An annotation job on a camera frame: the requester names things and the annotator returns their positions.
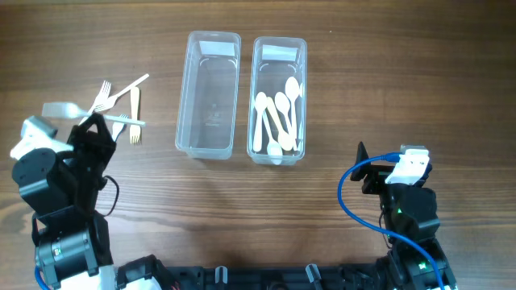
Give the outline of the white fork thick handle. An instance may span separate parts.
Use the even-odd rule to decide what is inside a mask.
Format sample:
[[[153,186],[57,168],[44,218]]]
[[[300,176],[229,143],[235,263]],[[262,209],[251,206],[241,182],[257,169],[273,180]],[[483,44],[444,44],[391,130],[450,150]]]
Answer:
[[[114,142],[117,141],[119,135],[124,131],[126,124],[122,122],[114,122],[112,126],[112,139]]]

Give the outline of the yellow plastic fork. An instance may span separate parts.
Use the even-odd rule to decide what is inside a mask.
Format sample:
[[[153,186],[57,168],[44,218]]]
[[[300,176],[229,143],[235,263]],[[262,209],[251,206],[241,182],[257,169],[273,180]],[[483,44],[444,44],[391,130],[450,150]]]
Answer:
[[[139,119],[139,101],[140,101],[140,91],[138,87],[134,87],[131,89],[131,119],[138,120]],[[141,139],[141,127],[138,125],[130,126],[130,143],[135,145],[140,142]]]

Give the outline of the yellow plastic spoon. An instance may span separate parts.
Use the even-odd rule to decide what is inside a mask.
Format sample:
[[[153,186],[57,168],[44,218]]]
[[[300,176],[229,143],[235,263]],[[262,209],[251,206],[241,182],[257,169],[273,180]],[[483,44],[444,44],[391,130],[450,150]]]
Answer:
[[[281,145],[281,148],[285,151],[293,149],[293,140],[290,135],[284,130],[274,100],[271,97],[267,97],[267,110],[273,119],[275,127],[278,131],[277,142]]]

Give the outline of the white spoon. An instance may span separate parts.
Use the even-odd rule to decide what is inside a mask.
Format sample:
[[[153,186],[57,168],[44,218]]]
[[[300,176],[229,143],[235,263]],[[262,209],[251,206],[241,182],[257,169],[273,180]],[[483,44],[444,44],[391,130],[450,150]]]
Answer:
[[[297,115],[296,115],[296,109],[295,109],[295,101],[297,100],[300,93],[300,88],[298,81],[295,77],[289,77],[285,83],[285,94],[287,98],[290,100],[291,105],[291,126],[292,126],[292,136],[294,139],[297,138],[298,131],[297,131]]]
[[[268,135],[267,154],[269,155],[272,164],[280,165],[282,162],[283,151],[281,145],[273,138],[273,134],[270,128],[270,123],[266,112],[263,113],[263,120],[265,130]]]
[[[276,108],[284,115],[286,126],[287,126],[287,132],[289,134],[289,137],[291,138],[293,149],[296,151],[298,149],[296,140],[293,136],[293,128],[291,125],[291,121],[289,119],[289,109],[290,109],[290,103],[289,99],[286,97],[286,95],[282,92],[277,92],[275,95],[275,105]]]

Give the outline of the white spoon horizontal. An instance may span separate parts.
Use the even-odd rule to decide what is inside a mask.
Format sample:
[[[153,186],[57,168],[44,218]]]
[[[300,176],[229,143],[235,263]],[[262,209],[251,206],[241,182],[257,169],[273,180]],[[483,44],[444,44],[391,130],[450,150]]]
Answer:
[[[267,96],[264,92],[256,95],[254,107],[256,110],[256,124],[253,138],[253,151],[259,152],[262,148],[262,118],[267,107]]]

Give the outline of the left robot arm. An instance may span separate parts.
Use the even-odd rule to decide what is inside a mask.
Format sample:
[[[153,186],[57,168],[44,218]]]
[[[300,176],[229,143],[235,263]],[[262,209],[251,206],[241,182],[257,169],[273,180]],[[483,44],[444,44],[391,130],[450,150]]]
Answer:
[[[111,176],[116,149],[105,119],[93,114],[72,128],[67,142],[45,118],[23,123],[11,150],[12,178],[34,214],[35,279],[42,289],[169,289],[174,281],[155,256],[115,267],[108,222],[95,207]]]

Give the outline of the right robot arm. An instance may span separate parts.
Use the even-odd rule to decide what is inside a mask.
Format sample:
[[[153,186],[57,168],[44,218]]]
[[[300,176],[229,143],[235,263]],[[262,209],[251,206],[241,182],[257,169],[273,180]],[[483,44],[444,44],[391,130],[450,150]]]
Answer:
[[[363,181],[362,193],[380,199],[380,232],[389,248],[372,267],[375,289],[457,289],[436,232],[440,226],[436,193],[424,184],[432,170],[424,146],[402,145],[399,152],[375,165],[365,145],[358,144],[351,181]]]

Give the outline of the right clear plastic container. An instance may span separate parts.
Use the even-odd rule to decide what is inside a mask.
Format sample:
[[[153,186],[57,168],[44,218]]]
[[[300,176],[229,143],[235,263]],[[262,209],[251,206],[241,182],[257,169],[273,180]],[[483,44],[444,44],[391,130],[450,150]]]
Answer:
[[[294,165],[306,153],[307,56],[304,39],[254,43],[248,155],[257,164]]]

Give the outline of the clear plastic container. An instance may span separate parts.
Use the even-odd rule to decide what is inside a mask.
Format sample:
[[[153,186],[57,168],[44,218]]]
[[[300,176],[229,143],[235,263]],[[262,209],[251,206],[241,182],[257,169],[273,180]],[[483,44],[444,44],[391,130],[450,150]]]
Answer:
[[[234,32],[189,34],[175,145],[191,158],[232,155],[238,103],[241,38]]]
[[[306,153],[307,56],[304,39],[254,43],[248,155],[257,164],[294,165]]]

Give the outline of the left clear plastic container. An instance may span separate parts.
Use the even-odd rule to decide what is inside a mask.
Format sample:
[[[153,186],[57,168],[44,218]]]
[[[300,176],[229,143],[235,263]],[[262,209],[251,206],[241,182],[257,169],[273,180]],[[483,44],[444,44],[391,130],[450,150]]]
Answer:
[[[241,38],[234,32],[189,34],[175,145],[191,158],[232,155],[238,103]]]

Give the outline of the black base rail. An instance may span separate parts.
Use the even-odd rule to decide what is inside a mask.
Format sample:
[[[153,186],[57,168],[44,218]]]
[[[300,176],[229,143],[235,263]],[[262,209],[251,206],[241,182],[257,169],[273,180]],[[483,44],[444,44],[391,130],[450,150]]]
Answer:
[[[334,267],[218,268],[169,267],[179,289],[267,290],[267,289],[437,289],[434,273],[423,271],[399,281],[386,267],[348,264]]]

